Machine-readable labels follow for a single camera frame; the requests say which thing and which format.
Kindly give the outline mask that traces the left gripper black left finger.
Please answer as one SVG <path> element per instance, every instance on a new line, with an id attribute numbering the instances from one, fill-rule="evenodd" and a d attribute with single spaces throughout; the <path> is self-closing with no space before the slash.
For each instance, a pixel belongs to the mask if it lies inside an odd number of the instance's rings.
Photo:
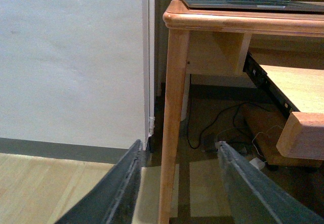
<path id="1" fill-rule="evenodd" d="M 141 182 L 142 142 L 136 140 L 118 163 L 56 223 L 131 223 Z"/>

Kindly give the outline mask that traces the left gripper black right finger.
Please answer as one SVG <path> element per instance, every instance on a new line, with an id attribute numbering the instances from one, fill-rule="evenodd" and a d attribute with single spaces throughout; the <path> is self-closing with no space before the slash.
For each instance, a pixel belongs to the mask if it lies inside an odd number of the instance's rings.
<path id="1" fill-rule="evenodd" d="M 226 142 L 218 143 L 218 160 L 235 223 L 323 223 Z"/>

